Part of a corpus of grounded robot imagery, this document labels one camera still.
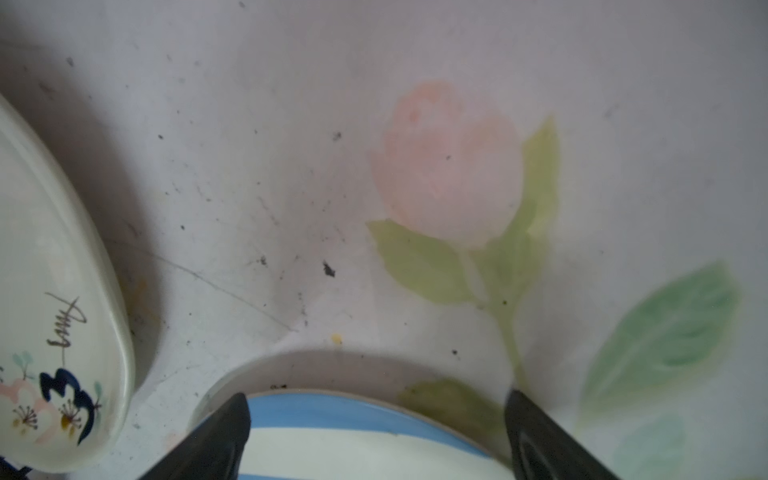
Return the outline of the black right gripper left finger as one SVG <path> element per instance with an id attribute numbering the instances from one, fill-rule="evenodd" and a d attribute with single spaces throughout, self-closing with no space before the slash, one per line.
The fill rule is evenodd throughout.
<path id="1" fill-rule="evenodd" d="M 237 393 L 140 479 L 237 479 L 250 430 L 247 398 Z"/>

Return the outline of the blue white striped plate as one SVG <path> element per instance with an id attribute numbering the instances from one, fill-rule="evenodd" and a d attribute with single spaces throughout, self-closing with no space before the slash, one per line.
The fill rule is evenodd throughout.
<path id="1" fill-rule="evenodd" d="M 511 479 L 454 430 L 390 404 L 333 392 L 248 398 L 241 479 Z"/>

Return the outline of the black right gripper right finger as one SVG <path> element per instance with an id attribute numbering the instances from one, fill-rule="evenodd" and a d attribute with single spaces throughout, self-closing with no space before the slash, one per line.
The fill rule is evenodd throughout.
<path id="1" fill-rule="evenodd" d="M 619 479 L 518 389 L 507 396 L 505 427 L 516 479 Z"/>

